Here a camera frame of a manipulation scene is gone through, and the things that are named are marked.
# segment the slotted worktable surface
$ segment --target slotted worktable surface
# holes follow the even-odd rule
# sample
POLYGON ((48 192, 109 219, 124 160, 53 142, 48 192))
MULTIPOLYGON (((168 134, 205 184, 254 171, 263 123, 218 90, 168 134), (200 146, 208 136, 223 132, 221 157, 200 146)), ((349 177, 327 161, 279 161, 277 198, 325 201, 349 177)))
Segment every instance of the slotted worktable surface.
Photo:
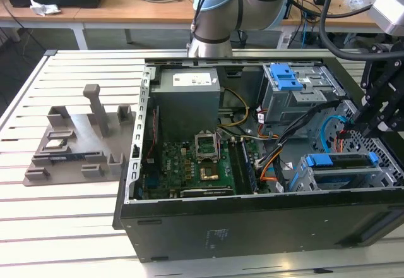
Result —
MULTIPOLYGON (((331 56, 322 50, 251 50, 235 55, 299 57, 302 52, 331 56)), ((31 156, 48 125, 46 114, 51 106, 66 105, 71 114, 88 113, 90 106, 82 96, 83 87, 98 83, 107 112, 115 112, 118 104, 130 104, 136 110, 144 58, 184 56, 184 51, 59 51, 41 59, 0 119, 0 277, 143 278, 182 274, 185 278, 289 270, 310 277, 312 270, 306 269, 319 267, 319 260, 321 267, 342 267, 348 271, 346 277, 357 275, 356 271, 368 277, 370 272, 385 277, 403 272, 403 228, 369 248, 254 257, 255 267, 261 269, 246 270, 239 258, 144 266, 125 232, 111 226, 118 182, 22 185, 31 156)), ((360 78, 363 63, 342 63, 353 77, 360 78)))

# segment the wooden desk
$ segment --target wooden desk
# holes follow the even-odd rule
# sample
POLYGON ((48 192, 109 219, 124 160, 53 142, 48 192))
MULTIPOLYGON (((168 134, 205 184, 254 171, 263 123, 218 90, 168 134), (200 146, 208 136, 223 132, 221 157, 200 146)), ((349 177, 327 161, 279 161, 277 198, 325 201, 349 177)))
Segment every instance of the wooden desk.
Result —
MULTIPOLYGON (((189 29, 194 16, 192 4, 188 0, 167 4, 148 3, 142 0, 102 0, 97 9, 62 8, 61 14, 46 17, 35 15, 29 8, 13 8, 8 1, 6 2, 12 14, 25 27, 72 29, 80 49, 88 49, 85 39, 86 29, 124 29, 126 40, 131 43, 130 29, 189 29)), ((343 2, 344 0, 333 0, 330 12, 336 14, 350 11, 343 2)), ((310 4, 305 3, 305 6, 316 10, 310 4)), ((287 48, 288 39, 299 24, 300 11, 293 7, 289 19, 270 29, 281 31, 278 48, 287 48)), ((328 19, 326 24, 329 32, 381 32, 367 17, 367 13, 342 19, 328 19)), ((15 21, 2 6, 0 6, 0 27, 16 27, 15 21)))

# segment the gray robot arm housing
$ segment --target gray robot arm housing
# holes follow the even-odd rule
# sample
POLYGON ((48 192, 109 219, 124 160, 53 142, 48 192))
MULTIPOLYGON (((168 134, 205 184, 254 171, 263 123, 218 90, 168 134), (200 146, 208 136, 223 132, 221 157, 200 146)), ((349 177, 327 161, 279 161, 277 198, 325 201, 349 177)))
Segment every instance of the gray robot arm housing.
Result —
POLYGON ((283 0, 229 0, 206 11, 196 19, 189 57, 231 57, 233 30, 262 30, 282 12, 283 0))

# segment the blue cable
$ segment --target blue cable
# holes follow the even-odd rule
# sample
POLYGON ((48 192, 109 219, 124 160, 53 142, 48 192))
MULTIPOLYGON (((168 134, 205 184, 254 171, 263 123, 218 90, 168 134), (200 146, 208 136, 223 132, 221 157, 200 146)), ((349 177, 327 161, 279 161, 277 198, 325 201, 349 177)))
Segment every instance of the blue cable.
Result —
POLYGON ((343 117, 343 116, 330 116, 327 119, 325 119, 325 121, 324 121, 324 123, 323 123, 323 125, 321 126, 321 129, 320 129, 320 140, 321 140, 321 144, 323 145, 325 153, 330 152, 330 149, 328 148, 327 141, 326 141, 326 126, 327 126, 328 121, 330 121, 333 118, 339 119, 343 123, 348 122, 348 118, 343 117))
POLYGON ((302 39, 302 45, 301 45, 301 49, 304 47, 304 41, 306 39, 306 28, 307 28, 307 13, 304 12, 304 18, 305 18, 305 22, 304 22, 304 26, 303 26, 303 39, 302 39))

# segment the open computer tower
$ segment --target open computer tower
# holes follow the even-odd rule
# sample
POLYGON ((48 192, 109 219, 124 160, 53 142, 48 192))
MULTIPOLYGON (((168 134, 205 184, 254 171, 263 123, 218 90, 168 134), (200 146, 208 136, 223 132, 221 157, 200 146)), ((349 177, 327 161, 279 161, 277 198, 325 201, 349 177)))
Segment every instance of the open computer tower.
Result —
POLYGON ((404 141, 346 131, 362 96, 333 58, 146 60, 117 204, 140 261, 368 246, 401 225, 404 141))

